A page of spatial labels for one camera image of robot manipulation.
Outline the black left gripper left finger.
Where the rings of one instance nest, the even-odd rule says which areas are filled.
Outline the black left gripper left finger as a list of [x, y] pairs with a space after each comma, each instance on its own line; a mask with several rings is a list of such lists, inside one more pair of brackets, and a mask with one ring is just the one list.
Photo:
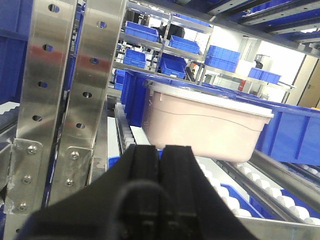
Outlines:
[[153, 145], [131, 145], [102, 176], [71, 196], [31, 215], [18, 240], [106, 240], [159, 214], [159, 154]]

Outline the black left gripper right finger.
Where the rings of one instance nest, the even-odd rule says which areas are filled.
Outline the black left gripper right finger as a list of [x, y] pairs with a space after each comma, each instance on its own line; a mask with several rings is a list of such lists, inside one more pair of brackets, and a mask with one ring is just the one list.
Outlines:
[[255, 240], [205, 177], [189, 146], [166, 145], [159, 180], [179, 218], [171, 240]]

